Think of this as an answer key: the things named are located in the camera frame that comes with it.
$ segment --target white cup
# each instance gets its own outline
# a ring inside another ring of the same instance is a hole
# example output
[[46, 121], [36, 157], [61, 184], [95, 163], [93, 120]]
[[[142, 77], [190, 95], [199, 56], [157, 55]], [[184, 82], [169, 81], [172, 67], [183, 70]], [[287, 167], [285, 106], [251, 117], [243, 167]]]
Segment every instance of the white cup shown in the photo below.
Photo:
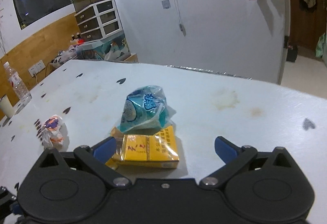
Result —
[[0, 99], [0, 109], [3, 111], [3, 113], [8, 117], [11, 118], [15, 114], [15, 110], [12, 107], [7, 94], [5, 94], [1, 99]]

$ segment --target electrical outlet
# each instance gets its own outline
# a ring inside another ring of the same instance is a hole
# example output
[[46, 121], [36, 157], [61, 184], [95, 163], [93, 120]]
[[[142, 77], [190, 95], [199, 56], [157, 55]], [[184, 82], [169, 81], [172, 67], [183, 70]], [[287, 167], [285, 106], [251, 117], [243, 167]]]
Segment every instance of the electrical outlet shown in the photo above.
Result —
[[37, 69], [37, 72], [39, 73], [45, 68], [45, 65], [44, 65], [43, 61], [40, 60], [38, 63], [35, 64], [35, 67]]
[[38, 73], [38, 70], [36, 68], [35, 65], [33, 65], [29, 70], [28, 70], [29, 74], [31, 75], [31, 77], [34, 77], [35, 74]]

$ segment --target wooden wall panel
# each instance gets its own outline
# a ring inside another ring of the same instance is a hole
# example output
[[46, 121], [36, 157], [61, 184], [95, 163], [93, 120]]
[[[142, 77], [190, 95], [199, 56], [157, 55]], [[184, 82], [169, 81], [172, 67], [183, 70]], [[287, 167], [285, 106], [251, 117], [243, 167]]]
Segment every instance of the wooden wall panel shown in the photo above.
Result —
[[[68, 49], [71, 35], [75, 35], [79, 31], [73, 13], [44, 27], [9, 51], [0, 59], [0, 97], [7, 94], [12, 105], [19, 101], [7, 81], [2, 66], [5, 62], [9, 62], [17, 70], [27, 88], [31, 90], [36, 86], [36, 79], [31, 77], [28, 69], [40, 60], [43, 60], [47, 66], [57, 56], [58, 51]], [[50, 67], [48, 66], [47, 75], [50, 73]], [[45, 69], [37, 74], [37, 78], [39, 82], [45, 78]]]

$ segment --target tiled floor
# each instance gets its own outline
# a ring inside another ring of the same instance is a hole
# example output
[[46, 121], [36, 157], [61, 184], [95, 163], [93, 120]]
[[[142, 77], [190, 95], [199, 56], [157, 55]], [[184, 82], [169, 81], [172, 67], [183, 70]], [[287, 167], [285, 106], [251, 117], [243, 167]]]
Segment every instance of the tiled floor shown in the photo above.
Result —
[[327, 67], [298, 55], [295, 63], [286, 62], [281, 85], [327, 99]]

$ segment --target blue plastic bag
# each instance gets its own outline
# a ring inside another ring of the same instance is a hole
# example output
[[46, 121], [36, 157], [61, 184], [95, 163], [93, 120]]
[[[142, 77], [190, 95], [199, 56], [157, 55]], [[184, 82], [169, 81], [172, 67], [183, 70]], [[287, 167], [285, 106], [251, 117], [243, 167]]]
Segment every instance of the blue plastic bag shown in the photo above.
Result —
[[146, 86], [129, 94], [125, 101], [119, 130], [162, 129], [169, 120], [162, 87]]

